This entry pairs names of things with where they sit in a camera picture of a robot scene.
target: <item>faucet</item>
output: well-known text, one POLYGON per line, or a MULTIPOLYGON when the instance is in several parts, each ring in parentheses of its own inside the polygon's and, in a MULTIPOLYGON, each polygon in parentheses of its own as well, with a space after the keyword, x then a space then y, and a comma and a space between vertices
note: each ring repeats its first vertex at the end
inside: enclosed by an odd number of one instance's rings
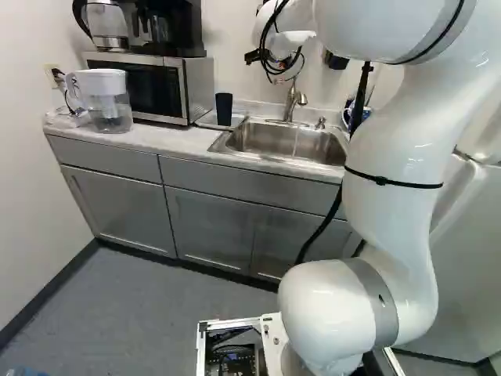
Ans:
POLYGON ((294 78, 285 99, 285 109, 283 110, 284 121, 292 121, 294 108, 297 104, 299 106, 306 106, 308 104, 308 98, 306 98, 306 94, 296 89, 296 78, 294 78))

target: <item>countertop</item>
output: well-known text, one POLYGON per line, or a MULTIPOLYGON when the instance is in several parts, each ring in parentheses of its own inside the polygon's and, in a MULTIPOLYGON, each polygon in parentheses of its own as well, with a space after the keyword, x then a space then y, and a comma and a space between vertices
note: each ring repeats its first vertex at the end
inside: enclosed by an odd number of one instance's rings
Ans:
POLYGON ((68 125, 67 121, 51 120, 45 121, 43 130, 48 135, 325 183, 339 184, 344 175, 342 167, 326 166, 325 169, 312 170, 305 166, 292 166, 278 161, 267 161, 265 159, 251 161, 242 157, 207 151, 222 134, 222 131, 212 129, 177 126, 160 127, 135 122, 129 132, 103 134, 95 132, 87 126, 73 128, 68 125))

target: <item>kitchen sink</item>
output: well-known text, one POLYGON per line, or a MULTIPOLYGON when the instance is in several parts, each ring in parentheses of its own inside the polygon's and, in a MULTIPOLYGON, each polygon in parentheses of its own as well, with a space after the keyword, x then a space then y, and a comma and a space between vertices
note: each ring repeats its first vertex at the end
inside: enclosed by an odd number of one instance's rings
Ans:
POLYGON ((319 130, 250 119, 219 136, 208 151, 292 165, 343 166, 346 146, 338 128, 319 130))

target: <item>cabinet door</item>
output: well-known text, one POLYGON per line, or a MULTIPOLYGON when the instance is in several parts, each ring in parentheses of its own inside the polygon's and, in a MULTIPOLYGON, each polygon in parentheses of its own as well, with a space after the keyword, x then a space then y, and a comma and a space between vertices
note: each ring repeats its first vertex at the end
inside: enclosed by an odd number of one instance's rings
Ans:
POLYGON ((178 256, 249 273, 256 205, 165 187, 178 256))
POLYGON ((96 236, 176 256, 162 186, 80 168, 61 169, 96 236))
MULTIPOLYGON (((261 207, 254 224, 251 273, 279 280, 294 265, 303 243, 323 217, 279 208, 261 207)), ((333 221, 312 244, 305 261, 341 259, 353 254, 360 241, 347 222, 333 221)))

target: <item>gray carpet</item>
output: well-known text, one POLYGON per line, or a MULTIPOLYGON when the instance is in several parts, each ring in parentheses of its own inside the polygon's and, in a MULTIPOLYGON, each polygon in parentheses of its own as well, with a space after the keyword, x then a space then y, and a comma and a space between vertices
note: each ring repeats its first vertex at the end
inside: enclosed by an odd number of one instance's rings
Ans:
POLYGON ((103 248, 0 354, 0 375, 193 376, 199 320, 276 310, 273 293, 103 248))

